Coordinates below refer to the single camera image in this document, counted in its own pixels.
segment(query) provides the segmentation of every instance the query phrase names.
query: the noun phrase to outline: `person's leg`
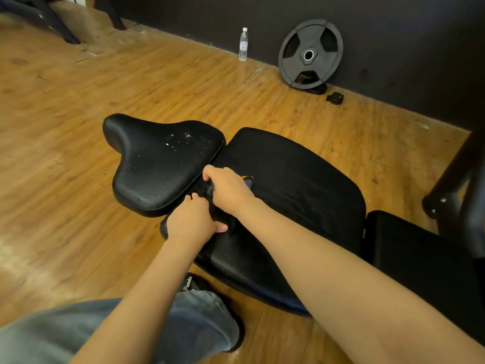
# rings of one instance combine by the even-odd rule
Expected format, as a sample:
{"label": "person's leg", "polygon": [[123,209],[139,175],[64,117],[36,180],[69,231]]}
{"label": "person's leg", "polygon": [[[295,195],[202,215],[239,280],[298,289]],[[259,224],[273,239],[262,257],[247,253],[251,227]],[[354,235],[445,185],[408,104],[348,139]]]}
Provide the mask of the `person's leg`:
{"label": "person's leg", "polygon": [[[1,328],[0,363],[68,363],[119,301],[95,300],[62,306]],[[178,293],[152,363],[192,364],[230,349],[238,337],[238,325],[214,293]]]}

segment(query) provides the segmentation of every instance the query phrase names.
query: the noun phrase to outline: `small weight plate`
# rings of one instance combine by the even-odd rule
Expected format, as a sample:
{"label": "small weight plate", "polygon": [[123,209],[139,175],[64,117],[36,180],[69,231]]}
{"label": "small weight plate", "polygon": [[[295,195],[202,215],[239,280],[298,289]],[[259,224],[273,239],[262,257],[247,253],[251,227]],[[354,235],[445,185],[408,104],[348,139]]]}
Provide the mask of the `small weight plate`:
{"label": "small weight plate", "polygon": [[283,41],[278,67],[283,79],[298,89],[325,83],[342,59],[342,36],[324,19],[299,24]]}

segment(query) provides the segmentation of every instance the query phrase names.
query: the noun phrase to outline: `person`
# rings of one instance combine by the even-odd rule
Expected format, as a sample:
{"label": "person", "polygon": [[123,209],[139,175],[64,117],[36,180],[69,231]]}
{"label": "person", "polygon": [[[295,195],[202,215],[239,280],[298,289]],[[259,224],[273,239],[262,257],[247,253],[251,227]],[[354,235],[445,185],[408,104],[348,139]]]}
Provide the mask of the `person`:
{"label": "person", "polygon": [[[214,204],[267,248],[312,317],[355,364],[484,364],[485,348],[424,300],[359,257],[256,198],[228,168],[206,166]],[[215,232],[207,200],[193,194],[167,222],[168,240],[122,300],[34,313],[0,330],[0,362],[194,363],[234,350],[244,335],[215,293],[184,275]]]}

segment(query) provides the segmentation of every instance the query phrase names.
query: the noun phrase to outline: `person's right arm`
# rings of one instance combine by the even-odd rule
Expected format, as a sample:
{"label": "person's right arm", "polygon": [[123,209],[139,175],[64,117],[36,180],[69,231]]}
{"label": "person's right arm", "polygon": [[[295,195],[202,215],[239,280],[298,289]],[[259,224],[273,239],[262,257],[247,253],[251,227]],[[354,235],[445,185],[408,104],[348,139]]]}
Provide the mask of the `person's right arm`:
{"label": "person's right arm", "polygon": [[207,166],[213,201],[270,252],[312,317],[355,364],[485,364],[485,348],[419,296],[268,207],[228,168]]}

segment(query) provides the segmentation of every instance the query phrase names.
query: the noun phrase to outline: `person's left hand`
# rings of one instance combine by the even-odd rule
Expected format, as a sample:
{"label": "person's left hand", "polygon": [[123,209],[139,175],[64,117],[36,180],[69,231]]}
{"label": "person's left hand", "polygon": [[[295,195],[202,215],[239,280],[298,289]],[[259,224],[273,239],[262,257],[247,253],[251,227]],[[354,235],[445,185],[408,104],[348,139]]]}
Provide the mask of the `person's left hand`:
{"label": "person's left hand", "polygon": [[177,243],[202,247],[215,232],[226,232],[227,225],[213,221],[209,214],[209,202],[197,193],[185,195],[184,201],[173,211],[167,220],[168,239]]}

